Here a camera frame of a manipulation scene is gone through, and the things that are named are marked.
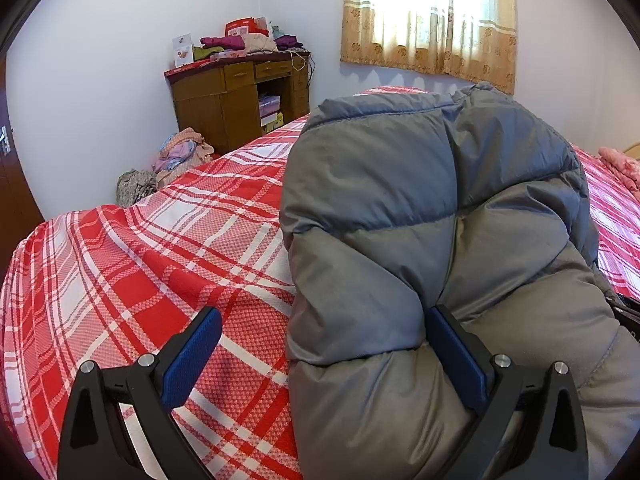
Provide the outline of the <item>grey puffer jacket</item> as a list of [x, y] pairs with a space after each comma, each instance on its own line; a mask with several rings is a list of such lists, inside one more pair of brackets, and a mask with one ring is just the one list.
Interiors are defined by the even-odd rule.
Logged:
[[590, 478], [639, 445], [639, 345], [614, 316], [574, 148], [489, 84], [327, 100], [283, 178], [286, 333], [307, 479], [433, 479], [471, 432], [430, 345], [443, 306], [491, 354], [564, 362]]

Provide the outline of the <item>clothes pile on floor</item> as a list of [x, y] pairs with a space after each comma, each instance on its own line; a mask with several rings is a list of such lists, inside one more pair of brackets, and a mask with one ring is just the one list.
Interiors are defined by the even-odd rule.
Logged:
[[209, 164], [216, 158], [215, 149], [201, 133], [185, 128], [170, 136], [158, 151], [153, 165], [156, 187], [163, 188], [189, 169]]

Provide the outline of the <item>pink floral folded quilt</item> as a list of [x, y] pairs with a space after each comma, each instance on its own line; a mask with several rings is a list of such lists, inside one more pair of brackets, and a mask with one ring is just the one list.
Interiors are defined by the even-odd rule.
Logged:
[[629, 192], [632, 194], [639, 193], [640, 169], [637, 159], [605, 146], [599, 148], [598, 154], [605, 166], [625, 185]]

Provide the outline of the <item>wooden headboard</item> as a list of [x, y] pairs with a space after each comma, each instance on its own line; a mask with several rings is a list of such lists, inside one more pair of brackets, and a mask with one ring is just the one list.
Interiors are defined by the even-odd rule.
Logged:
[[624, 154], [628, 157], [639, 160], [640, 159], [640, 142], [637, 142], [634, 145], [631, 145], [629, 148], [627, 148], [624, 151]]

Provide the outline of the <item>grey cloth on floor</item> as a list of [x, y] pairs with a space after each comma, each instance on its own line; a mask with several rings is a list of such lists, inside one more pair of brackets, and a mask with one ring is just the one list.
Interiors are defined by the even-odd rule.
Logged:
[[156, 175], [150, 170], [130, 170], [116, 183], [116, 205], [130, 207], [157, 191]]

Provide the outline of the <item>beige window curtain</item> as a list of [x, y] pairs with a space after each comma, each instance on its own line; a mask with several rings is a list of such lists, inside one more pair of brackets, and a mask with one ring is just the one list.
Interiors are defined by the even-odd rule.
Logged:
[[515, 0], [344, 0], [344, 63], [487, 81], [516, 81]]

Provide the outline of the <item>brown wooden desk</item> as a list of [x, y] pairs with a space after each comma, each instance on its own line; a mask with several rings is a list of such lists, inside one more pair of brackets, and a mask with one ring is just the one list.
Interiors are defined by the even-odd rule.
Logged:
[[178, 126], [191, 127], [219, 154], [264, 133], [259, 98], [277, 96], [285, 122], [309, 113], [311, 53], [270, 52], [203, 60], [165, 73]]

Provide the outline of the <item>books in desk shelf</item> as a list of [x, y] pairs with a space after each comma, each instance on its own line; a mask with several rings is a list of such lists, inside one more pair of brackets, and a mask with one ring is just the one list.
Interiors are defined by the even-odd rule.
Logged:
[[280, 96], [261, 96], [258, 99], [260, 126], [264, 133], [270, 133], [284, 124]]

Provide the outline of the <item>green folded garment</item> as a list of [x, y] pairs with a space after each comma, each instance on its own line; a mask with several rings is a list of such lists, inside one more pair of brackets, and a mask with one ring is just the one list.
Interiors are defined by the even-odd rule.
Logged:
[[213, 54], [224, 52], [223, 47], [194, 47], [193, 61], [198, 62], [210, 58]]

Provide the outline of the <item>white greeting card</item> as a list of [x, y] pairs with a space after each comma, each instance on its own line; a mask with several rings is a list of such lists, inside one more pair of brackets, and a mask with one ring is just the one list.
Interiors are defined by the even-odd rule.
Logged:
[[194, 62], [193, 41], [190, 34], [175, 37], [172, 40], [175, 68]]

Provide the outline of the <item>magenta folded garment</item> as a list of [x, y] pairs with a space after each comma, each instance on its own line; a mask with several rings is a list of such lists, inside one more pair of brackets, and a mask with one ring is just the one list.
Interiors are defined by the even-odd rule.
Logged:
[[202, 37], [203, 48], [219, 48], [222, 50], [244, 50], [245, 42], [241, 36]]

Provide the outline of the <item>pink beige folded garment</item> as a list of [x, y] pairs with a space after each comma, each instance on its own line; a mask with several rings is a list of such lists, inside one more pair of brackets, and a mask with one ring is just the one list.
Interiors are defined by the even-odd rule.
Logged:
[[247, 55], [257, 53], [278, 52], [279, 48], [276, 42], [260, 32], [248, 32], [242, 35], [244, 42], [244, 50]]

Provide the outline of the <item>purple folded garment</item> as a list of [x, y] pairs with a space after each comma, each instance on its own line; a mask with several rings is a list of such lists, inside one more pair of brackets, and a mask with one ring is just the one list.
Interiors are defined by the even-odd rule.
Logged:
[[294, 35], [282, 35], [274, 40], [279, 51], [303, 49], [304, 45]]

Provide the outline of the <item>red cardboard box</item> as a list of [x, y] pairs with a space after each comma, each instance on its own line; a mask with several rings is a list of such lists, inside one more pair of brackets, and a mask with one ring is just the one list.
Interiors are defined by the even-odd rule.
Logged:
[[258, 18], [238, 18], [224, 25], [224, 34], [226, 36], [240, 36], [245, 34], [261, 34], [266, 37], [270, 36], [269, 25], [264, 16]]

